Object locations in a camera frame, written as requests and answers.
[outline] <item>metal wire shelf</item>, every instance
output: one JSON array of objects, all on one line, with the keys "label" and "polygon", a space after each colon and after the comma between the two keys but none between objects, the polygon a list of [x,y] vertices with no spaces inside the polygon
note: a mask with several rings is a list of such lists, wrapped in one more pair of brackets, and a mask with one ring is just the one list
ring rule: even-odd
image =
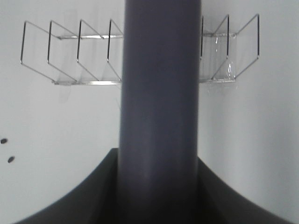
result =
[{"label": "metal wire shelf", "polygon": [[[237,75],[235,75],[233,78],[218,78],[216,79],[216,75],[218,74],[218,72],[220,71],[221,67],[225,64],[225,62],[228,60],[229,58],[229,44],[230,44],[230,38],[236,38],[254,19],[256,19],[256,30],[257,30],[257,37],[256,37],[256,41],[257,41],[257,49],[256,49],[256,58],[250,63],[248,64],[244,69],[241,70],[241,72],[239,72]],[[225,23],[225,21],[227,22],[227,28],[226,28],[226,32],[222,32],[219,33],[218,31],[220,30],[220,27]],[[236,81],[236,79],[243,73],[245,72],[251,65],[253,65],[260,56],[260,20],[259,20],[259,14],[256,14],[253,18],[251,18],[239,31],[235,32],[235,33],[230,33],[230,21],[229,21],[229,15],[225,16],[225,18],[222,20],[222,22],[220,23],[220,25],[217,27],[217,29],[214,32],[207,32],[204,30],[204,17],[202,17],[202,21],[201,21],[201,32],[202,32],[202,36],[201,36],[201,47],[200,47],[200,60],[202,60],[203,58],[203,39],[204,38],[211,38],[211,37],[226,37],[226,59],[221,63],[221,65],[219,66],[219,68],[216,70],[216,72],[211,76],[211,78],[208,79],[200,79],[199,83],[233,83]],[[88,26],[95,34],[94,35],[82,35],[82,26],[83,24],[85,26]],[[65,76],[67,76],[69,79],[71,79],[71,81],[56,81],[53,78],[51,78],[49,75],[44,74],[41,71],[38,71],[37,69],[27,65],[24,63],[23,57],[24,57],[24,43],[25,43],[25,38],[26,38],[26,27],[27,25],[31,25],[45,33],[47,33],[49,35],[49,40],[48,40],[48,54],[47,54],[47,63],[49,66],[51,66],[52,68],[58,70],[59,72],[61,72],[62,74],[64,74]],[[55,26],[59,26],[60,28],[62,28],[63,30],[65,30],[66,32],[69,33],[69,35],[54,35],[52,33],[52,27],[53,25]],[[118,32],[120,34],[112,34],[111,33],[111,29],[112,26],[115,26],[116,29],[118,30]],[[50,58],[50,51],[51,51],[51,39],[52,38],[56,38],[57,40],[63,41],[63,40],[77,40],[78,41],[78,48],[77,48],[77,63],[79,66],[82,67],[83,70],[85,70],[91,77],[93,80],[91,81],[79,81],[77,79],[75,79],[74,77],[72,77],[70,74],[67,74],[65,71],[63,71],[61,68],[55,66],[52,62],[51,62],[51,58]],[[67,29],[66,27],[60,25],[59,23],[55,22],[55,21],[50,21],[50,28],[49,31],[39,27],[38,25],[31,23],[29,21],[25,21],[24,22],[24,29],[23,29],[23,39],[22,39],[22,47],[21,47],[21,65],[31,69],[32,71],[42,75],[43,77],[49,79],[53,84],[55,85],[120,85],[121,84],[121,77],[119,76],[119,74],[115,71],[114,67],[112,66],[112,64],[109,61],[109,53],[110,53],[110,41],[111,39],[122,39],[123,38],[123,32],[121,31],[121,29],[117,26],[117,24],[111,19],[109,22],[109,33],[108,34],[100,34],[99,32],[96,31],[96,29],[94,29],[92,26],[90,26],[86,21],[84,20],[80,20],[79,23],[79,33],[78,35],[73,33],[72,31],[70,31],[69,29]],[[111,70],[113,71],[113,73],[115,74],[115,77],[117,78],[117,81],[102,81],[99,80],[92,72],[90,72],[90,70],[83,65],[83,63],[80,61],[80,49],[81,49],[81,41],[82,40],[88,40],[88,39],[98,39],[98,40],[108,40],[107,43],[107,64],[108,66],[111,68]]]}]

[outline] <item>black curved surface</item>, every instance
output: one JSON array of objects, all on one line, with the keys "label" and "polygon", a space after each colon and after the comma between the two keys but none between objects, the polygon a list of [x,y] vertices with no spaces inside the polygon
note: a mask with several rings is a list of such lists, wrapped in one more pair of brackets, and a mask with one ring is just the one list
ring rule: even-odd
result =
[{"label": "black curved surface", "polygon": [[[102,163],[73,191],[16,224],[123,223],[117,221],[115,210],[117,154],[117,149],[112,149]],[[235,192],[200,159],[196,212],[195,223],[199,224],[291,224]]]}]

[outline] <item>gray cylindrical pole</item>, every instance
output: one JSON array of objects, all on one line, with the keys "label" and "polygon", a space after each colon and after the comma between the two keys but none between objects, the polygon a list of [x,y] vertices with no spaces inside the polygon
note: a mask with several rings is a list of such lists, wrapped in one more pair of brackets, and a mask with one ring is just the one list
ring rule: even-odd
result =
[{"label": "gray cylindrical pole", "polygon": [[196,200],[200,0],[126,0],[121,223],[189,223]]}]

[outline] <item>small hole in wall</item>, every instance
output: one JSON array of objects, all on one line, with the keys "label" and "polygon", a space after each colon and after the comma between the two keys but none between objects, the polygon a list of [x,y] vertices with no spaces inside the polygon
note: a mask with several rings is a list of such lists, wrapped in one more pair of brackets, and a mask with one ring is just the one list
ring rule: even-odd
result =
[{"label": "small hole in wall", "polygon": [[8,159],[7,162],[8,162],[8,163],[11,163],[12,161],[14,161],[14,158],[15,158],[14,156],[11,156],[11,157]]},{"label": "small hole in wall", "polygon": [[8,139],[1,139],[1,144],[5,144],[8,142]]}]

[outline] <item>wire rack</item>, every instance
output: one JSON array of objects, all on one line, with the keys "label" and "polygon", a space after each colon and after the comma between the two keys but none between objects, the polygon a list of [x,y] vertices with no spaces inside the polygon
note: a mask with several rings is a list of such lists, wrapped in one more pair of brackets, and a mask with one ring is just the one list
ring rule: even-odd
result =
[{"label": "wire rack", "polygon": [[[217,73],[220,71],[221,67],[229,59],[230,39],[231,38],[236,38],[255,19],[256,19],[256,30],[257,30],[257,37],[256,37],[257,50],[256,50],[256,58],[254,59],[254,61],[252,61],[245,68],[243,68],[241,70],[241,72],[239,72],[237,75],[235,75],[231,78],[215,78]],[[225,32],[219,32],[220,27],[225,23],[226,23],[226,31]],[[93,34],[93,35],[82,35],[81,31],[82,31],[82,25],[83,24],[88,26],[95,34]],[[25,44],[25,39],[26,39],[26,27],[28,25],[31,25],[34,28],[39,29],[39,30],[41,30],[41,31],[43,31],[43,32],[45,32],[49,35],[48,53],[47,53],[47,59],[46,59],[47,64],[49,66],[51,66],[52,68],[56,69],[57,71],[59,71],[60,73],[62,73],[64,76],[68,77],[70,79],[70,81],[57,81],[57,80],[54,80],[48,74],[45,74],[45,73],[35,69],[34,67],[24,63],[24,44]],[[63,30],[65,30],[65,32],[68,33],[68,35],[54,35],[52,33],[52,27],[53,26],[58,26],[58,27],[62,28]],[[111,33],[112,26],[114,26],[120,34],[112,34]],[[204,40],[204,38],[212,38],[212,37],[226,37],[226,59],[221,63],[221,65],[218,67],[216,72],[213,75],[211,75],[210,78],[208,78],[208,79],[199,79],[200,83],[233,83],[233,82],[236,81],[236,79],[244,71],[246,71],[250,66],[252,66],[259,59],[259,56],[260,56],[260,49],[259,49],[260,48],[260,46],[259,46],[259,40],[260,40],[259,14],[256,14],[239,31],[237,31],[235,33],[230,33],[229,27],[230,27],[230,21],[229,21],[229,15],[227,15],[222,20],[222,22],[220,23],[220,25],[217,27],[217,29],[214,32],[207,32],[207,31],[204,30],[204,17],[202,17],[202,19],[201,19],[201,33],[202,33],[202,35],[201,35],[201,40],[200,40],[200,45],[201,45],[200,60],[202,60],[203,57],[204,57],[204,55],[203,55],[203,44],[204,44],[203,40]],[[63,69],[55,66],[52,63],[52,60],[51,60],[51,57],[50,57],[50,52],[51,52],[51,40],[53,38],[55,38],[59,41],[63,41],[63,40],[77,40],[78,41],[77,63],[78,63],[79,66],[81,66],[81,68],[83,70],[85,70],[89,74],[89,76],[90,76],[89,81],[80,81],[80,80],[76,79],[75,77],[73,77],[71,74],[68,74]],[[117,78],[116,81],[99,80],[95,76],[95,74],[90,72],[90,69],[88,67],[86,67],[85,65],[83,65],[83,63],[81,62],[81,60],[80,60],[80,49],[82,48],[82,46],[81,46],[80,43],[82,41],[88,40],[88,39],[96,39],[96,40],[99,40],[99,41],[107,41],[107,64],[111,68],[111,70],[113,71],[115,77]],[[123,39],[123,32],[121,31],[121,29],[118,27],[118,25],[112,19],[109,22],[109,32],[108,32],[108,34],[100,34],[96,29],[94,29],[92,26],[90,26],[86,21],[84,21],[82,19],[80,20],[80,23],[79,23],[79,32],[78,32],[78,34],[73,33],[72,31],[70,31],[69,29],[67,29],[66,27],[62,26],[61,24],[59,24],[55,21],[50,21],[49,31],[41,28],[40,26],[38,26],[38,25],[36,25],[32,22],[25,21],[24,22],[24,29],[23,29],[22,47],[21,47],[21,65],[27,67],[28,69],[30,69],[30,70],[38,73],[38,74],[40,74],[43,77],[47,78],[48,80],[50,80],[55,85],[120,85],[121,84],[121,77],[115,71],[113,65],[109,61],[111,39]]]}]

